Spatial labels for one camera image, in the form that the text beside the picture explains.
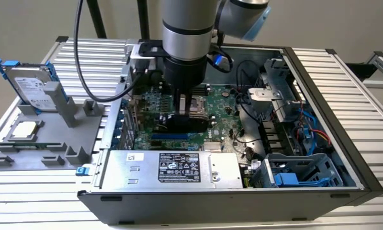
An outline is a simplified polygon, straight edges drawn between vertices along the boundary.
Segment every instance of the hard drive label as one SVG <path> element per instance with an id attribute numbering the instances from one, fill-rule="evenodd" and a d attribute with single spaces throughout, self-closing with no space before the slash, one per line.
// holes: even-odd
<path id="1" fill-rule="evenodd" d="M 201 182 L 198 153 L 161 153 L 158 180 L 162 183 Z"/>
<path id="2" fill-rule="evenodd" d="M 14 78 L 30 105 L 37 109 L 56 110 L 56 104 L 44 92 L 44 83 L 37 78 Z"/>

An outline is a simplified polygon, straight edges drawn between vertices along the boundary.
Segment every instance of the connector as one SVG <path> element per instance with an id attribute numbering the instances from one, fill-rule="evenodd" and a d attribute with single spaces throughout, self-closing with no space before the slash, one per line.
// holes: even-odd
<path id="1" fill-rule="evenodd" d="M 147 73 L 149 64 L 150 64 L 150 60 L 149 59 L 138 59 L 136 61 L 136 64 L 134 64 L 133 73 L 134 74 Z"/>

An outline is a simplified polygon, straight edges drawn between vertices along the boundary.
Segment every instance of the motherboard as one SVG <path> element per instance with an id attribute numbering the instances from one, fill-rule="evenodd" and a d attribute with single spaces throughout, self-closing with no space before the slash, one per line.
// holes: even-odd
<path id="1" fill-rule="evenodd" d="M 234 135 L 242 129 L 239 112 L 235 108 L 233 89 L 226 86 L 209 86 L 206 95 L 193 96 L 190 113 L 207 114 L 209 129 L 201 133 L 163 134 L 155 132 L 155 119 L 162 113 L 173 113 L 173 96 L 162 94 L 157 88 L 150 88 L 136 97 L 139 132 L 137 134 L 136 150 L 210 150 L 213 152 L 238 152 L 243 145 L 234 140 Z"/>

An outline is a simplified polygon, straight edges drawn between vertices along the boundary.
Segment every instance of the capacitor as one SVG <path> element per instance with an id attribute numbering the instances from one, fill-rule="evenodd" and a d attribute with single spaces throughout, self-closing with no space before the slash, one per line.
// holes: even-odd
<path id="1" fill-rule="evenodd" d="M 233 129 L 230 129 L 230 131 L 229 131 L 229 137 L 233 138 L 233 135 L 234 135 L 234 131 L 233 131 Z"/>
<path id="2" fill-rule="evenodd" d="M 223 92 L 222 92 L 222 96 L 223 96 L 223 97 L 229 97 L 229 96 L 230 96 L 230 93 L 229 93 L 227 91 L 223 91 Z"/>

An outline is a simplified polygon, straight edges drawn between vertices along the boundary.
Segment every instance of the white wall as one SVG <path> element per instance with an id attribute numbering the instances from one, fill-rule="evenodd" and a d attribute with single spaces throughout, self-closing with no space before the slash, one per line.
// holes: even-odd
<path id="1" fill-rule="evenodd" d="M 109 38 L 141 36 L 136 0 L 98 0 Z M 147 0 L 151 38 L 161 38 L 159 0 Z M 77 0 L 0 0 L 0 58 L 41 62 L 58 35 L 72 35 Z M 271 14 L 253 44 L 334 48 L 362 62 L 383 50 L 383 0 L 270 0 Z M 80 37 L 96 38 L 86 4 Z M 227 43 L 245 43 L 226 38 Z M 0 115 L 14 98 L 0 78 Z"/>

